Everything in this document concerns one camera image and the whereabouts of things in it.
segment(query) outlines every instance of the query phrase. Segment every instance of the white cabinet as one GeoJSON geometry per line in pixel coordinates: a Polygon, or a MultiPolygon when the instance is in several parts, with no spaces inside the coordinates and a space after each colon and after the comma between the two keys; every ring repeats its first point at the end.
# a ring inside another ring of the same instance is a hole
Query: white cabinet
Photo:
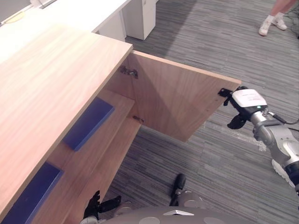
{"type": "Polygon", "coordinates": [[[145,40],[156,25],[156,0],[131,0],[122,13],[127,35],[145,40]]]}
{"type": "Polygon", "coordinates": [[[124,28],[122,12],[119,11],[117,14],[108,19],[108,21],[99,28],[98,34],[119,41],[125,41],[126,31],[124,28]]]}

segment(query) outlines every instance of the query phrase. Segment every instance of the blue block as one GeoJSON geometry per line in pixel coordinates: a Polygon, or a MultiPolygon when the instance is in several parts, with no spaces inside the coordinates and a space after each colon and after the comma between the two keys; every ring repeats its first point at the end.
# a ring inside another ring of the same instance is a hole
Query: blue block
{"type": "Polygon", "coordinates": [[[44,163],[1,224],[29,224],[62,175],[62,171],[44,163]]]}
{"type": "Polygon", "coordinates": [[[113,111],[110,104],[96,97],[66,134],[63,142],[78,151],[113,111]]]}

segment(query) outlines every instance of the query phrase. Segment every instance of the sneaker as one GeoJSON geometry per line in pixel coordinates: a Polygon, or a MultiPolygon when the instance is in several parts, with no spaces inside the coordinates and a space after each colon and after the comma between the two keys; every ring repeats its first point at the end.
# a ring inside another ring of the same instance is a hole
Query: sneaker
{"type": "Polygon", "coordinates": [[[276,173],[278,173],[278,175],[280,175],[282,178],[284,178],[285,181],[287,181],[287,183],[292,188],[295,187],[293,182],[290,180],[289,175],[285,172],[285,170],[281,167],[281,165],[278,162],[276,162],[275,160],[272,160],[272,166],[273,166],[274,170],[276,171],[276,173]]]}
{"type": "Polygon", "coordinates": [[[271,26],[271,21],[267,21],[267,20],[265,20],[265,21],[262,23],[262,25],[261,25],[261,27],[260,27],[258,33],[259,33],[261,36],[266,36],[267,33],[268,33],[268,30],[269,30],[269,27],[270,27],[270,26],[271,26]]]}
{"type": "Polygon", "coordinates": [[[285,22],[282,18],[280,19],[274,19],[272,21],[272,24],[277,26],[277,28],[281,29],[281,30],[286,30],[287,29],[287,26],[285,25],[285,22]]]}

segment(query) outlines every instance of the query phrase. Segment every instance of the gray carpet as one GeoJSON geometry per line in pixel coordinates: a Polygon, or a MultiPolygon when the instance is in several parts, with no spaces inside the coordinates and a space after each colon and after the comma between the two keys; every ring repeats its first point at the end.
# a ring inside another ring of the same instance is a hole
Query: gray carpet
{"type": "MultiPolygon", "coordinates": [[[[160,0],[147,40],[136,50],[241,79],[286,120],[299,116],[299,41],[288,29],[257,31],[273,0],[160,0]]],[[[291,27],[292,21],[285,19],[291,27]]],[[[256,224],[297,224],[299,199],[271,166],[252,125],[229,130],[237,114],[221,107],[187,143],[141,128],[105,199],[123,196],[139,208],[168,205],[178,173],[208,208],[256,224]]]]}

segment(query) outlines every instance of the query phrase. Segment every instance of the door hinge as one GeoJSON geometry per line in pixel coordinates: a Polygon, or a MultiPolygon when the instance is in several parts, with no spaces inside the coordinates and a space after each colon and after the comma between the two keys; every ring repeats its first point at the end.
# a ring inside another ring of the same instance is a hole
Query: door hinge
{"type": "Polygon", "coordinates": [[[137,117],[137,116],[133,116],[133,119],[139,121],[140,123],[144,123],[144,120],[141,119],[141,118],[139,118],[139,117],[137,117]]]}
{"type": "Polygon", "coordinates": [[[133,69],[133,70],[129,70],[127,69],[126,66],[122,65],[120,67],[120,72],[129,76],[133,76],[134,78],[138,79],[138,72],[137,70],[133,69]]]}

